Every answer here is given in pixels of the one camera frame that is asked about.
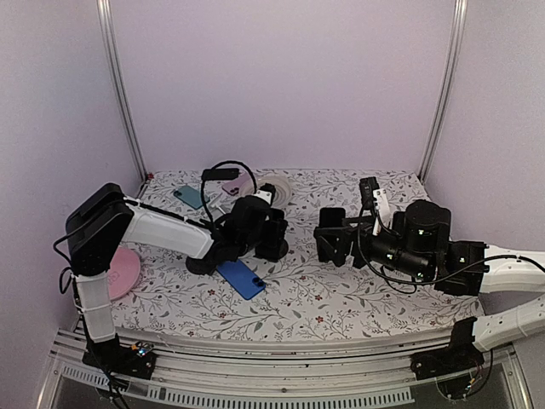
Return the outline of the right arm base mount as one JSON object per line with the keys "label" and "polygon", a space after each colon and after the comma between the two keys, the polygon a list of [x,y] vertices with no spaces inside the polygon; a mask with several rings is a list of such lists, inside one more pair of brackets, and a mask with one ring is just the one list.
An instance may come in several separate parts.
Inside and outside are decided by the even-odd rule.
{"label": "right arm base mount", "polygon": [[483,353],[473,344],[473,326],[476,321],[476,317],[457,321],[446,347],[412,354],[410,369],[416,379],[440,377],[482,366],[485,363]]}

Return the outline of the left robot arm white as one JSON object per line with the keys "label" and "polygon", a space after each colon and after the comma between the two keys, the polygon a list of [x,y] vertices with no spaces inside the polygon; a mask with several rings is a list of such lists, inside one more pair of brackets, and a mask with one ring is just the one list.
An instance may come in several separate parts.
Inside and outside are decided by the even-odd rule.
{"label": "left robot arm white", "polygon": [[274,188],[264,185],[235,200],[230,212],[217,220],[195,222],[186,216],[144,204],[123,194],[120,186],[107,183],[66,221],[63,241],[76,281],[79,311],[95,358],[109,370],[126,363],[126,351],[113,339],[106,273],[118,246],[135,242],[182,253],[187,269],[197,275],[211,274],[224,262],[234,262],[249,251],[276,262],[288,250],[284,239],[287,222],[273,208]]}

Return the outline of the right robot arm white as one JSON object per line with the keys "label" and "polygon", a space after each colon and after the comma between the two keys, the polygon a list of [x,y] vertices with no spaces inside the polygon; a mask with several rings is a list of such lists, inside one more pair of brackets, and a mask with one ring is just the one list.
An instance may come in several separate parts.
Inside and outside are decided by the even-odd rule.
{"label": "right robot arm white", "polygon": [[452,296],[497,292],[535,292],[537,299],[504,313],[470,317],[454,324],[440,364],[459,371],[473,358],[504,343],[544,329],[544,255],[479,241],[450,240],[451,213],[419,199],[393,215],[387,227],[378,210],[348,218],[342,208],[323,208],[314,230],[318,259],[343,265],[353,257],[355,268],[367,267],[384,280],[388,272],[408,275],[408,285],[431,286]]}

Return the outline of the black round folding stand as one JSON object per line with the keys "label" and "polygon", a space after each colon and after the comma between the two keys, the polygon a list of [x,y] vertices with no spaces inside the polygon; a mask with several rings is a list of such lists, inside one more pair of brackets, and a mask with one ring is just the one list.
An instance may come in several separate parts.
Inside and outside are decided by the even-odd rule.
{"label": "black round folding stand", "polygon": [[186,258],[186,269],[189,273],[195,275],[211,275],[216,270],[218,261],[215,257],[205,257],[197,259],[193,257]]}

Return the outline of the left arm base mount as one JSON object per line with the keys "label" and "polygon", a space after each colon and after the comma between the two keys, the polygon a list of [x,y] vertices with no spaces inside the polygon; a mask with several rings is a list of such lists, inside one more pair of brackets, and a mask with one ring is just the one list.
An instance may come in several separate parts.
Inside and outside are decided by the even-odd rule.
{"label": "left arm base mount", "polygon": [[137,342],[123,346],[119,336],[105,342],[95,342],[86,335],[86,352],[83,363],[101,369],[105,374],[121,374],[150,380],[155,369],[157,355],[151,343]]}

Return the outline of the small black phone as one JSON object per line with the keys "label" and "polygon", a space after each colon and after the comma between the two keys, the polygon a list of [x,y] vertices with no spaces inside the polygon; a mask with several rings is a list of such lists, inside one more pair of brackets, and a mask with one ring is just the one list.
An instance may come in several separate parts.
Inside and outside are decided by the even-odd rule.
{"label": "small black phone", "polygon": [[320,228],[339,228],[343,226],[346,211],[341,207],[324,207],[319,212]]}

